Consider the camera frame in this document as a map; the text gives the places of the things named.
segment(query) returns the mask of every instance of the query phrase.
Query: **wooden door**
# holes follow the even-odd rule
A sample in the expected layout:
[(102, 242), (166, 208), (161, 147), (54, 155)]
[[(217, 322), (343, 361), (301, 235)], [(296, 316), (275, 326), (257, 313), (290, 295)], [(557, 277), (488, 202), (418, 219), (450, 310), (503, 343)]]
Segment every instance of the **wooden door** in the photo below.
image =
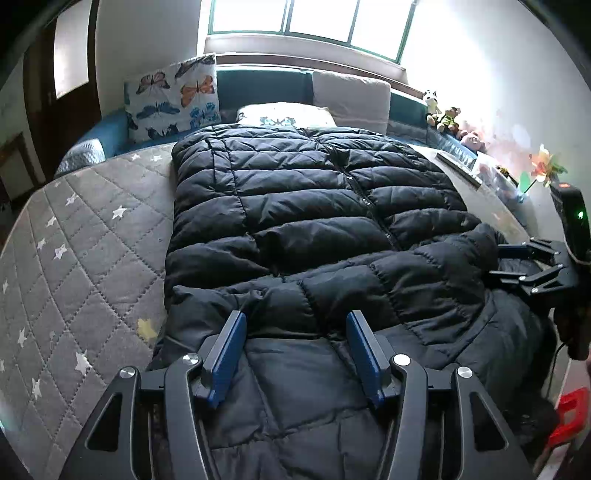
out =
[(65, 153), (101, 118), (94, 48), (97, 11), (98, 0), (94, 0), (89, 19), (87, 83), (57, 98), (54, 78), (57, 19), (42, 30), (24, 56), (23, 91), (27, 119), (47, 181), (53, 178)]

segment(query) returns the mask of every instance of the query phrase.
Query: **black puffer jacket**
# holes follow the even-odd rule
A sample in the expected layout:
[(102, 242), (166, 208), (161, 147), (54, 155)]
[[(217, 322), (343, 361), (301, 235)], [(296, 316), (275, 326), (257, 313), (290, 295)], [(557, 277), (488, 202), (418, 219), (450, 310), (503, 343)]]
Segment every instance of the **black puffer jacket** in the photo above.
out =
[(502, 238), (407, 145), (219, 125), (173, 160), (169, 317), (152, 367), (246, 310), (244, 354), (206, 422), (222, 479), (373, 478), (384, 430), (344, 340), (353, 309), (424, 367), (470, 366), (501, 404), (522, 381), (545, 323), (487, 288)]

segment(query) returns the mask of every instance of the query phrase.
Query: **black cable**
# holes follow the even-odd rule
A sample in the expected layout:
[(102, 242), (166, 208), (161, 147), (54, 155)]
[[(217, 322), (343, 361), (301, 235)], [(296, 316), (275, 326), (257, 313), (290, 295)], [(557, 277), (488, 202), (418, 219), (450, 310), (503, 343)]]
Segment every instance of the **black cable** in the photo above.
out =
[(548, 381), (548, 389), (546, 390), (545, 395), (546, 400), (548, 400), (548, 397), (550, 396), (550, 387), (552, 386), (552, 379), (554, 378), (554, 368), (556, 367), (556, 360), (558, 360), (558, 354), (562, 350), (562, 347), (564, 347), (565, 345), (566, 343), (562, 342), (556, 350), (556, 353), (554, 354), (554, 360), (552, 361), (552, 370), (550, 371), (550, 380)]

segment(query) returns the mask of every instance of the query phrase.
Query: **blue gripper pad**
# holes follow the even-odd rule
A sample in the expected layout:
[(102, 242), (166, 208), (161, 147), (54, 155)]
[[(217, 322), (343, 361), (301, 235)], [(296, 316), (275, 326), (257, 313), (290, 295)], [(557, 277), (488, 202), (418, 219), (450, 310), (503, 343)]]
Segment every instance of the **blue gripper pad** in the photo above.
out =
[(203, 362), (202, 381), (209, 389), (207, 404), (216, 408), (226, 398), (246, 341), (246, 315), (234, 310)]
[(347, 315), (347, 341), (365, 396), (375, 408), (383, 405), (384, 387), (391, 383), (390, 364), (360, 310)]

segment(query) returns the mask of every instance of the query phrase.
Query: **teddy bear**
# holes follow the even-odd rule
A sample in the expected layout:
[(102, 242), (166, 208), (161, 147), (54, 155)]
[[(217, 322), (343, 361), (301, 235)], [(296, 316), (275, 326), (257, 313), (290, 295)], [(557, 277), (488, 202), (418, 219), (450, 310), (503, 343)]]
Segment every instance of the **teddy bear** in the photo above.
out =
[(472, 131), (468, 133), (467, 130), (462, 130), (458, 132), (456, 138), (460, 140), (460, 143), (464, 145), (464, 147), (469, 148), (473, 152), (478, 152), (479, 150), (483, 150), (484, 142), (480, 139), (478, 132)]
[(432, 127), (437, 128), (437, 131), (441, 134), (448, 130), (452, 135), (457, 135), (460, 126), (456, 123), (455, 118), (460, 115), (460, 113), (462, 113), (462, 111), (453, 106), (440, 115), (427, 115), (427, 123)]

